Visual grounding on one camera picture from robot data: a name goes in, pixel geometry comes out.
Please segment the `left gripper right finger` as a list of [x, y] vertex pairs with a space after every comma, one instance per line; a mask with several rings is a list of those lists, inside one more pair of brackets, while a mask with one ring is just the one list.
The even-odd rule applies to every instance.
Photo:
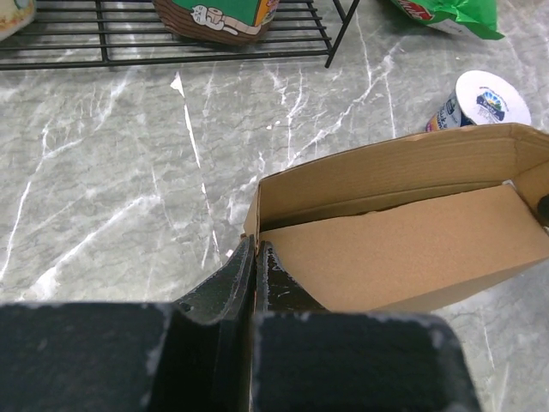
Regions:
[[262, 241], [256, 259], [257, 312], [327, 312], [283, 267], [274, 246]]

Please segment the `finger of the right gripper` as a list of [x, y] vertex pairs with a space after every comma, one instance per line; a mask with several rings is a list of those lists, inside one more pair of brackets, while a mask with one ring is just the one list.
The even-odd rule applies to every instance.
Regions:
[[533, 200], [533, 214], [543, 227], [549, 227], [549, 195], [539, 196]]

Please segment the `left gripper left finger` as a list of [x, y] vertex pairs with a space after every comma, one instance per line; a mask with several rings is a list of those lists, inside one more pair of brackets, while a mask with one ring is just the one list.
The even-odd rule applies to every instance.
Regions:
[[169, 410], [247, 411], [250, 319], [256, 291], [253, 236], [176, 301], [169, 330]]

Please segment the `brown cardboard box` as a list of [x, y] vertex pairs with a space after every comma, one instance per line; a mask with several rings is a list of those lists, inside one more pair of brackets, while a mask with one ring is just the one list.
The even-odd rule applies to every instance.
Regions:
[[523, 124], [414, 134], [262, 179], [256, 251], [334, 312], [429, 312], [548, 258], [548, 136]]

